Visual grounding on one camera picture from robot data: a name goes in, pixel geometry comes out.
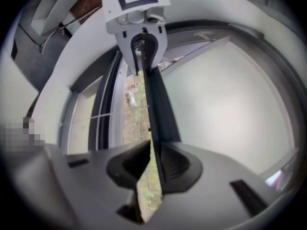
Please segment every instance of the black slot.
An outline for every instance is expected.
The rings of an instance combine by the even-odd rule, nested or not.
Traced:
[[[143,27],[142,30],[143,30],[143,33],[148,34],[148,30],[146,29],[146,27]]]
[[[244,181],[234,181],[231,182],[230,185],[251,217],[254,217],[268,207],[268,205]]]
[[[87,163],[89,163],[89,161],[87,159],[80,159],[80,160],[68,162],[68,166],[70,168],[75,168],[75,167],[78,167],[80,165],[84,165],[84,164],[87,164]]]

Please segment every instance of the white shelf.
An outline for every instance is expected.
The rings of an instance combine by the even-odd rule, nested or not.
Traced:
[[[78,0],[41,0],[31,22],[32,28],[42,35],[56,28]]]

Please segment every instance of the white wall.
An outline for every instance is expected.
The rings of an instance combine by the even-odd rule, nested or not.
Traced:
[[[176,68],[164,81],[182,142],[225,154],[256,174],[292,148],[270,86],[232,43]]]
[[[30,84],[2,48],[0,56],[0,123],[21,123],[37,97]]]

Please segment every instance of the gray surface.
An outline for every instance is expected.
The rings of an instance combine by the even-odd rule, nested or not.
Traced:
[[[41,43],[49,34],[40,37],[32,29],[30,21],[34,12],[35,7],[24,10],[20,24],[34,40]],[[69,38],[66,35],[62,35],[61,31],[57,32],[48,41],[43,55],[39,52],[38,46],[28,38],[20,27],[17,27],[15,41],[18,49],[15,62],[26,78],[40,92],[51,76],[54,66]]]
[[[258,176],[227,156],[182,143],[174,144],[199,158],[203,172],[186,193],[164,196],[163,204],[148,222],[149,227],[227,229],[249,220],[248,212],[229,184],[236,180],[243,180],[269,205],[280,196]]]
[[[109,159],[133,148],[136,143],[70,156],[70,161],[86,158],[89,163],[69,168],[57,146],[43,147],[41,142],[35,140],[37,138],[30,138],[23,131],[6,130],[6,134],[11,132],[14,136],[2,137],[4,142],[11,142],[11,151],[21,148],[16,141],[23,141],[22,152],[8,154],[10,161],[14,162],[11,172],[18,189],[28,202],[40,210],[39,213],[45,213],[49,219],[72,228],[76,228],[74,225],[77,223],[79,228],[84,229],[202,230],[205,227],[210,230],[235,225],[245,229],[244,224],[259,229],[254,224],[263,224],[264,219],[271,220],[283,206],[284,200],[291,196],[278,194],[255,174],[226,156],[176,143],[178,148],[202,161],[203,173],[186,193],[166,195],[153,218],[147,224],[138,226],[115,213],[130,199],[131,190],[116,186],[106,173]],[[241,179],[267,204],[272,205],[266,210],[268,214],[260,213],[253,219],[249,217],[229,185],[231,181]]]

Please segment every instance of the black cable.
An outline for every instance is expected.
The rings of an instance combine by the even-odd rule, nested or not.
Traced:
[[[79,18],[81,18],[81,17],[84,16],[85,14],[89,13],[90,11],[96,9],[97,7],[99,7],[99,6],[101,6],[101,5],[102,5],[102,3],[97,4],[96,6],[90,8],[89,10],[87,10],[87,11],[85,11],[85,12],[83,12],[83,13],[80,14],[78,17],[76,17],[76,18],[73,19],[72,21],[68,22],[67,24],[63,25],[62,27],[66,27],[66,26],[68,26],[68,25],[74,23],[76,20],[78,20]],[[40,52],[40,53],[42,53],[42,45],[43,45],[46,41],[47,41],[47,39],[45,39],[41,44],[38,45],[38,46],[39,46],[39,52]]]
[[[35,43],[38,47],[41,47],[41,45],[40,45],[37,41],[35,41],[35,40],[29,35],[29,33],[26,32],[25,29],[23,29],[23,27],[22,27],[20,24],[18,24],[18,25],[19,25],[19,27],[24,31],[24,33],[31,39],[31,41],[32,41],[33,43]]]

